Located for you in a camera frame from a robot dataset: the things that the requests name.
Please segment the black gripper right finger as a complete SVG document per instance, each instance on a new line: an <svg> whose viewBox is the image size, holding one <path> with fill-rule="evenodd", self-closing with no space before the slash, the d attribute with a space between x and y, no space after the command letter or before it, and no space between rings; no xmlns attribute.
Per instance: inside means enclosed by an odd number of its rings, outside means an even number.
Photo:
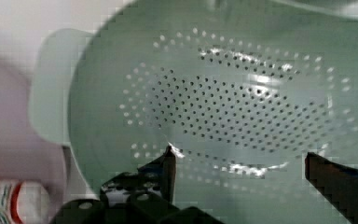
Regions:
<svg viewBox="0 0 358 224"><path fill-rule="evenodd" d="M305 177L351 224L358 224L358 169L309 152Z"/></svg>

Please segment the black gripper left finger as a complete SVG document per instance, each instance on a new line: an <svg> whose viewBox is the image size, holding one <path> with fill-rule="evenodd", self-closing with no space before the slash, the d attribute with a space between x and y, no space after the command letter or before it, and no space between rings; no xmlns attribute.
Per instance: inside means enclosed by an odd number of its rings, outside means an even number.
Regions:
<svg viewBox="0 0 358 224"><path fill-rule="evenodd" d="M173 200L176 156L173 147L139 167L136 172L123 172L100 186L100 199L107 205L124 203L132 193L150 191L169 203Z"/></svg>

